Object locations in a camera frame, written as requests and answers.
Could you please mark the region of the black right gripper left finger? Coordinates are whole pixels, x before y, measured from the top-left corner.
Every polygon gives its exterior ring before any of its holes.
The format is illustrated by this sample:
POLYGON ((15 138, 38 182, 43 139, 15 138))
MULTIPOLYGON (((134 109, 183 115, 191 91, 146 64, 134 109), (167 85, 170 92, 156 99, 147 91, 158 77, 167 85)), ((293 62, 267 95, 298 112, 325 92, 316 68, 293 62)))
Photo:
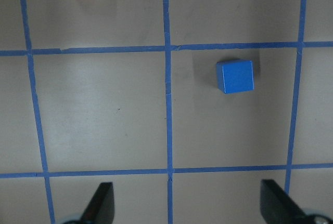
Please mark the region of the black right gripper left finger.
POLYGON ((114 190, 112 182, 102 182, 83 212, 83 223, 113 223, 115 216, 114 190))

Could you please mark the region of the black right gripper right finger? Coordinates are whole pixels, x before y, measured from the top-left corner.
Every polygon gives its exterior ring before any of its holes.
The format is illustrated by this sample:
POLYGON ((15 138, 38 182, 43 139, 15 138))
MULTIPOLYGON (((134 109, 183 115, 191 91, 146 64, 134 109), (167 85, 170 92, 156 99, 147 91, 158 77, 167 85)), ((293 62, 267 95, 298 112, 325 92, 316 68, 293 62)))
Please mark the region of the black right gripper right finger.
POLYGON ((307 215, 273 180, 260 185, 260 213, 266 223, 303 223, 307 215))

